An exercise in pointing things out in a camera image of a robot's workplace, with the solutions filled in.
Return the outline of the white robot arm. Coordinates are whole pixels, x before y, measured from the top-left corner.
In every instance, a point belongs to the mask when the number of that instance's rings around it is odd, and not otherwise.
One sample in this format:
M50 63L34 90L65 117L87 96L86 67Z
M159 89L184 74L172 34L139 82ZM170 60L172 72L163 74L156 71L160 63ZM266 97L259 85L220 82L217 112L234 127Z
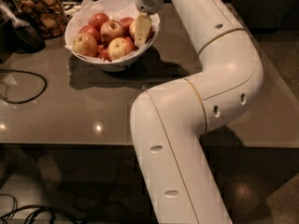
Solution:
M249 109L263 84L263 65L242 20L221 0L171 1L202 70L135 99L135 154L159 224L233 224L199 138ZM162 2L135 0L151 14Z

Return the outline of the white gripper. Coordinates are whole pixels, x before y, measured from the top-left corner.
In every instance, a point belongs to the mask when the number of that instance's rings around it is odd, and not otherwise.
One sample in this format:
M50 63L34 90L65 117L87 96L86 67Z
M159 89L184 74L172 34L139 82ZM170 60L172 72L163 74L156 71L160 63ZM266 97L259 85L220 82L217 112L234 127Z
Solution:
M150 15L156 14L162 7L164 0L135 0L135 6L140 13L135 19L135 45L144 45L152 27Z

